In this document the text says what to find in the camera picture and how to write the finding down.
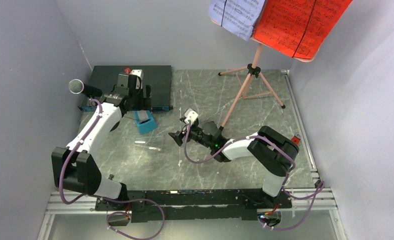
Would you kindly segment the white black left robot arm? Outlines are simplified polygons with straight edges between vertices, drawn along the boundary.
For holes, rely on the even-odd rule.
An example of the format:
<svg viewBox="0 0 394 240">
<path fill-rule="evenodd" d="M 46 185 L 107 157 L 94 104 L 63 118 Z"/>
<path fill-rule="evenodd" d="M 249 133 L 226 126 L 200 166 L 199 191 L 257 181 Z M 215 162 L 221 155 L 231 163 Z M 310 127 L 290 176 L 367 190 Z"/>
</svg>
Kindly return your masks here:
<svg viewBox="0 0 394 240">
<path fill-rule="evenodd" d="M 109 93 L 103 93 L 101 89 L 79 79 L 68 83 L 71 93 L 88 97 L 96 110 L 66 147 L 56 147 L 51 154 L 54 183 L 65 204 L 73 203 L 64 196 L 64 191 L 69 190 L 81 196 L 109 199 L 109 204 L 116 210 L 128 205 L 127 186 L 104 178 L 93 156 L 127 112 L 151 110 L 151 86 L 143 84 L 143 75 L 141 69 L 120 73 L 117 84 Z"/>
</svg>

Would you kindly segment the blue metronome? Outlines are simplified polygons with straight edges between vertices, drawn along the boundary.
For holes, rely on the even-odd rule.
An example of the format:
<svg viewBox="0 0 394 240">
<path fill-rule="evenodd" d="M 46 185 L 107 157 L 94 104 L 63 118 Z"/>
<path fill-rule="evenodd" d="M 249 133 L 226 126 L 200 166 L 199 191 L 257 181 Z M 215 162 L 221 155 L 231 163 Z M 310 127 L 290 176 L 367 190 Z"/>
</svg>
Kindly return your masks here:
<svg viewBox="0 0 394 240">
<path fill-rule="evenodd" d="M 158 124 L 149 110 L 133 111 L 133 115 L 138 132 L 141 135 L 150 133 L 158 127 Z"/>
</svg>

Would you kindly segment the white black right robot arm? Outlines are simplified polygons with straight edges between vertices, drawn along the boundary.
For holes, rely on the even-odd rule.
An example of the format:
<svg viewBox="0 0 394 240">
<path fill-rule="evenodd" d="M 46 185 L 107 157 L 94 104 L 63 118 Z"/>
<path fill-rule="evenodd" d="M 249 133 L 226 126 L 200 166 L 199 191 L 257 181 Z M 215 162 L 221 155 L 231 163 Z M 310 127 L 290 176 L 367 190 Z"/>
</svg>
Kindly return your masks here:
<svg viewBox="0 0 394 240">
<path fill-rule="evenodd" d="M 207 121 L 199 126 L 196 120 L 186 124 L 182 130 L 170 132 L 175 143 L 184 147 L 193 140 L 210 149 L 210 158 L 220 163 L 254 157 L 267 170 L 260 194 L 261 203 L 272 208 L 280 201 L 280 191 L 289 172 L 295 167 L 295 158 L 299 153 L 298 144 L 269 126 L 262 126 L 257 132 L 239 138 L 226 138 L 214 121 Z"/>
</svg>

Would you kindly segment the clear plastic metronome cover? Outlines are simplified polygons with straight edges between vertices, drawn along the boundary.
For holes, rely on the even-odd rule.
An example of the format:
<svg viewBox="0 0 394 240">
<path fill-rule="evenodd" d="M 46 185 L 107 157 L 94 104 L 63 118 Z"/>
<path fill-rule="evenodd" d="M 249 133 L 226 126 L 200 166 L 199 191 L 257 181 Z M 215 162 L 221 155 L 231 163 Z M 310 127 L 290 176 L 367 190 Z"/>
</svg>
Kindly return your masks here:
<svg viewBox="0 0 394 240">
<path fill-rule="evenodd" d="M 152 151 L 162 151 L 165 144 L 165 137 L 161 135 L 141 136 L 135 138 L 133 143 L 139 148 Z"/>
</svg>

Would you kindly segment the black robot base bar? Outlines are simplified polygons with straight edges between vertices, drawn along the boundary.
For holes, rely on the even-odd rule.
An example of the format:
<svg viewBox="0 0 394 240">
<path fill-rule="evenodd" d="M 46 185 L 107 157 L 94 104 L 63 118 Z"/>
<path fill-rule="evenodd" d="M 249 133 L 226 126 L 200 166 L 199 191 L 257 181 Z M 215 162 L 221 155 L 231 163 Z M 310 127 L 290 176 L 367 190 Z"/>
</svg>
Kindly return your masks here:
<svg viewBox="0 0 394 240">
<path fill-rule="evenodd" d="M 131 211 L 132 223 L 165 220 L 241 219 L 252 221 L 259 214 L 291 209 L 292 202 L 284 193 L 270 197 L 260 188 L 130 190 L 131 204 L 97 200 L 98 212 Z"/>
</svg>

